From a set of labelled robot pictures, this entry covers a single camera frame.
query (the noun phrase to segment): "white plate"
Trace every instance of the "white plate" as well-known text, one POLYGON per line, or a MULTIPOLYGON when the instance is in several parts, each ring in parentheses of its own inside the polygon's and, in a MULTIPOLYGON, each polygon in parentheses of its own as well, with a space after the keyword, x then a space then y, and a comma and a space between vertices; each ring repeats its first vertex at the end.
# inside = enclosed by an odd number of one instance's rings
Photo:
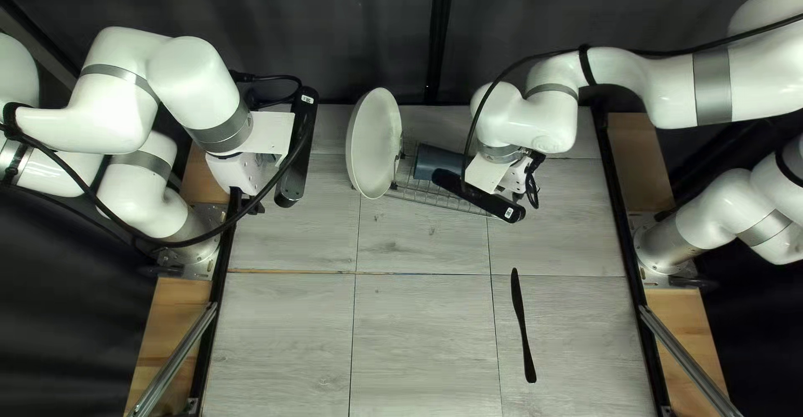
POLYGON ((390 187, 398 165, 402 119, 393 94, 378 87, 360 97, 346 133, 346 167, 352 185, 368 199, 390 187))

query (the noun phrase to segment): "wood-grain tile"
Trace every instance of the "wood-grain tile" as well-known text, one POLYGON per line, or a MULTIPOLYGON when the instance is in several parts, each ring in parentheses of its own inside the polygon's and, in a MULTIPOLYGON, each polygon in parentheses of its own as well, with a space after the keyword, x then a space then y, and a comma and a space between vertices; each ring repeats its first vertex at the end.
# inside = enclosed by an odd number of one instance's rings
POLYGON ((624 276, 602 162, 547 158, 535 178, 538 210, 523 200, 523 221, 488 222, 493 273, 624 276))
POLYGON ((489 274, 486 218, 363 198, 357 271, 489 274))
POLYGON ((510 278, 492 279, 506 417, 655 415, 625 278, 520 277, 535 384, 524 379, 510 278))
POLYGON ((354 276, 230 273, 204 415, 348 415, 354 276))
POLYGON ((360 194, 344 155, 311 155, 304 197, 289 209, 273 199, 237 225, 235 269, 354 271, 360 194))
POLYGON ((489 283, 359 275, 351 415, 501 415, 489 283))

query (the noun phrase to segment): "robotic arm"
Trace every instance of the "robotic arm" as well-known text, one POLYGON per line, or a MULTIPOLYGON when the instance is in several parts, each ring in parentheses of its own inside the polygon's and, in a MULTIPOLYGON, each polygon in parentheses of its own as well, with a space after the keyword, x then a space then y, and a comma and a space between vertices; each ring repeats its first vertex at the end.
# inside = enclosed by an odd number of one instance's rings
MULTIPOLYGON (((803 0, 749 0, 731 19, 733 35, 803 13, 803 0)), ((617 48, 588 49, 597 83, 627 87, 642 98, 658 128, 685 128, 786 114, 803 107, 803 24, 795 22, 728 46, 666 59, 617 48)), ((574 144, 577 95, 587 86, 577 52, 536 64, 522 95, 500 83, 477 121, 478 153, 466 179, 494 193, 512 161, 500 149, 560 153, 574 144)), ((490 85, 471 99, 471 112, 490 85)))
MULTIPOLYGON (((803 13, 803 0, 749 0, 731 19, 730 35, 803 13)), ((639 95, 658 128, 685 128, 790 113, 803 107, 803 22, 709 51, 646 59, 615 48, 588 49, 597 83, 639 95)), ((578 52, 536 64, 524 95, 500 83, 477 120, 478 155, 466 181, 488 194, 510 183, 520 152, 560 153, 574 144, 578 90, 589 84, 578 52)), ((472 114, 487 84, 471 100, 472 114)), ((670 275, 701 252, 739 238, 773 264, 803 259, 803 137, 765 158, 753 171, 718 177, 675 215, 640 227, 634 246, 643 268, 670 275)))
MULTIPOLYGON (((5 34, 0 34, 0 63, 4 124, 13 121, 22 133, 55 149, 86 183, 95 179, 104 155, 111 154, 98 198, 129 226, 165 242, 194 238, 212 227, 166 187, 176 145, 151 131, 160 103, 206 150, 218 184, 251 195, 272 176, 267 155, 277 156, 280 164, 292 143, 312 130, 317 108, 315 90, 301 87, 291 113, 250 112, 215 48, 193 37, 168 38, 120 27, 102 30, 69 104, 60 109, 36 108, 35 63, 5 34), (11 102, 22 106, 6 105, 11 102)), ((58 196, 83 193, 43 151, 5 136, 2 141, 0 179, 58 196)), ((288 167, 281 188, 292 189, 293 198, 277 194, 282 207, 303 195, 306 159, 296 156, 288 167)), ((206 265, 217 252, 218 239, 173 248, 167 257, 172 264, 206 265)))

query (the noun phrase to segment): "silver joint band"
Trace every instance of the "silver joint band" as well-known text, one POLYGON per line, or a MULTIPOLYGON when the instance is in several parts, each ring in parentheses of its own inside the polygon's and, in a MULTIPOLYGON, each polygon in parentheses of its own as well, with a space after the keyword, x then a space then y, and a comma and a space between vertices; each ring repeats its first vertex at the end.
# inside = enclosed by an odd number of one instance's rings
POLYGON ((572 96, 573 99, 577 100, 577 93, 571 88, 563 84, 559 83, 544 83, 539 84, 538 86, 534 87, 533 89, 527 91, 524 94, 524 99, 529 99, 532 95, 538 94, 539 92, 544 91, 557 91, 563 92, 564 94, 569 94, 572 96))
POLYGON ((491 163, 496 163, 497 165, 510 163, 511 161, 518 161, 524 158, 524 150, 522 150, 521 147, 512 144, 504 145, 502 147, 491 147, 489 145, 479 143, 477 150, 483 156, 483 158, 491 163))
POLYGON ((170 164, 160 157, 142 150, 112 156, 110 165, 139 166, 168 180, 170 178, 170 164))
POLYGON ((81 70, 79 78, 89 74, 111 75, 112 77, 124 79, 129 83, 134 83, 142 91, 149 93, 156 101, 156 104, 160 102, 159 96, 151 89, 146 79, 122 67, 112 66, 111 64, 90 64, 81 70))
POLYGON ((23 175, 23 170, 33 153, 34 148, 31 146, 18 141, 5 140, 3 148, 0 148, 0 180, 5 178, 6 168, 16 168, 17 173, 11 178, 11 185, 17 185, 19 177, 23 175))
POLYGON ((731 63, 728 48, 691 55, 695 77, 697 124, 720 124, 733 120, 731 63))
POLYGON ((254 121, 248 107, 240 100, 234 114, 222 124, 212 128, 184 128, 206 152, 224 153, 236 149, 246 141, 254 129, 254 121))
POLYGON ((783 229, 792 224, 792 220, 784 216, 778 210, 765 216, 752 227, 737 234, 740 240, 748 246, 757 246, 767 241, 769 238, 778 235, 783 229))

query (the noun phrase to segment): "dish rack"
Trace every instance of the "dish rack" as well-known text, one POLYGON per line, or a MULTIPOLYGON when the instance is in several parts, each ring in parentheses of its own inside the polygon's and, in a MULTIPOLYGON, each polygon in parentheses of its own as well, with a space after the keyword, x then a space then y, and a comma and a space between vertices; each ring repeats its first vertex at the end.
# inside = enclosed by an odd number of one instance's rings
POLYGON ((418 152, 417 142, 402 143, 401 150, 399 165, 394 173, 394 181, 390 184, 390 189, 385 193, 385 196, 497 219, 496 216, 457 197, 429 180, 414 178, 415 155, 418 152))

